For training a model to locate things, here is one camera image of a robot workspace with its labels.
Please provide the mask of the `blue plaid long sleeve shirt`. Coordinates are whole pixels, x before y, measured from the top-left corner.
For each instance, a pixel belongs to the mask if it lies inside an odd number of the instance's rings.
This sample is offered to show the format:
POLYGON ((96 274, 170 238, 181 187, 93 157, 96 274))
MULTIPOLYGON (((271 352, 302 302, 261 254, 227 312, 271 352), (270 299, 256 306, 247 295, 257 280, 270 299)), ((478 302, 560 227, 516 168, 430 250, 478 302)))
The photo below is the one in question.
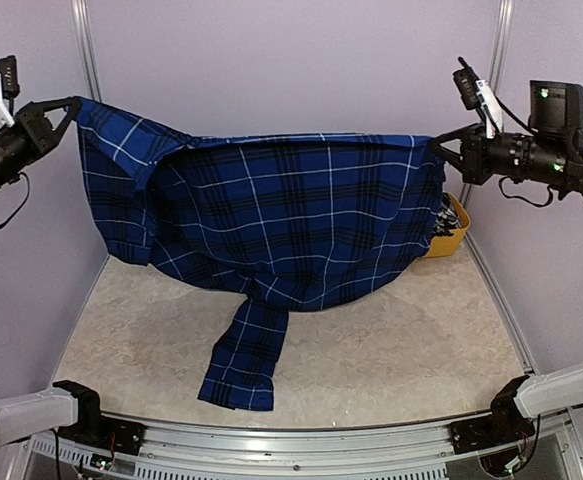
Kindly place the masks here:
POLYGON ((445 166, 426 136, 192 136, 89 99, 75 122, 109 254, 244 296, 201 401, 271 410, 290 315, 356 301, 429 251, 445 166))

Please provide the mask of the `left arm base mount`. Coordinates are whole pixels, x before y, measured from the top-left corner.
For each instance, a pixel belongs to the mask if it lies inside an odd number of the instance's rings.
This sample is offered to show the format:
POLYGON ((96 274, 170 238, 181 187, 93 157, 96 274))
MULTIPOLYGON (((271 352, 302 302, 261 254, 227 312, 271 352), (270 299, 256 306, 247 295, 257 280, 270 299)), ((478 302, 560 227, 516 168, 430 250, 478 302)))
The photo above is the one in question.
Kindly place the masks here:
POLYGON ((70 380, 54 382, 53 386, 68 392, 78 406, 77 422, 58 428, 61 438, 113 454, 139 455, 145 425, 104 415, 99 394, 89 387, 70 380))

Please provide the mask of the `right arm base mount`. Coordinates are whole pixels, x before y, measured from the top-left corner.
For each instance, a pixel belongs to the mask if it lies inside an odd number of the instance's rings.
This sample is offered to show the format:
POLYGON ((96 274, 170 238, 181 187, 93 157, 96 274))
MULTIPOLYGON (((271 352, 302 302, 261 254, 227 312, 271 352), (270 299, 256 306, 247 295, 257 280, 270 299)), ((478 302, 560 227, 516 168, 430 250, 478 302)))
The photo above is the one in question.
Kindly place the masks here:
POLYGON ((450 424, 456 455, 498 447, 536 434, 533 418, 523 416, 514 401, 520 386, 529 378, 523 375, 509 381, 491 401, 488 415, 450 424))

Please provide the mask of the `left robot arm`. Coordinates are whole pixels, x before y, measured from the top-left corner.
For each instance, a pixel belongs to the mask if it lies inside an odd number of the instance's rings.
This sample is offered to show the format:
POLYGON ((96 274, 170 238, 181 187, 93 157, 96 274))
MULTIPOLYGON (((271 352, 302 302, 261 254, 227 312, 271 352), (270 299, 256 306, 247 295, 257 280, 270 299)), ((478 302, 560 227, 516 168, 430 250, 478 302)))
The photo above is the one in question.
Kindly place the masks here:
MULTIPOLYGON (((24 178, 26 167, 59 145, 80 108, 79 98, 68 97, 31 102, 16 113, 14 123, 0 132, 0 189, 24 178)), ((52 429, 98 445, 110 436, 110 427, 98 393, 76 382, 0 399, 0 448, 52 429)))

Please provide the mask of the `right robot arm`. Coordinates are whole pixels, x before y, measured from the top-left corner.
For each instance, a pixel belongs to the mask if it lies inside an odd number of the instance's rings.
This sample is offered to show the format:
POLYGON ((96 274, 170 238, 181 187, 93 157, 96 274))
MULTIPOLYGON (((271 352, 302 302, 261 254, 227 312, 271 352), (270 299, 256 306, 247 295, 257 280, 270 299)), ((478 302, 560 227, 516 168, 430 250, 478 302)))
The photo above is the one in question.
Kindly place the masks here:
MULTIPOLYGON (((482 185, 531 181, 546 186, 550 200, 571 192, 583 198, 583 86, 533 80, 530 116, 523 132, 506 132, 501 120, 510 111, 481 80, 460 80, 466 109, 481 122, 434 138, 429 148, 462 175, 482 185)), ((494 444, 506 442, 522 419, 534 419, 568 407, 583 406, 583 362, 549 374, 510 381, 493 399, 482 433, 494 444)))

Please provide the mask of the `yellow plastic basket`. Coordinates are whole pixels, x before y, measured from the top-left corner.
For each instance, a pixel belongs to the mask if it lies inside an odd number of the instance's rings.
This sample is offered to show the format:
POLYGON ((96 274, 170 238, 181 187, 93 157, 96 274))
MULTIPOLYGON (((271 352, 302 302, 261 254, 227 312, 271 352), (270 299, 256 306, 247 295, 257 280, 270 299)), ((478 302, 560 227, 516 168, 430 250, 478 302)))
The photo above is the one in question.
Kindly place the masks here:
POLYGON ((464 240, 471 220, 462 204, 445 193, 440 213, 436 219, 435 235, 425 258, 442 258, 455 254, 464 240))

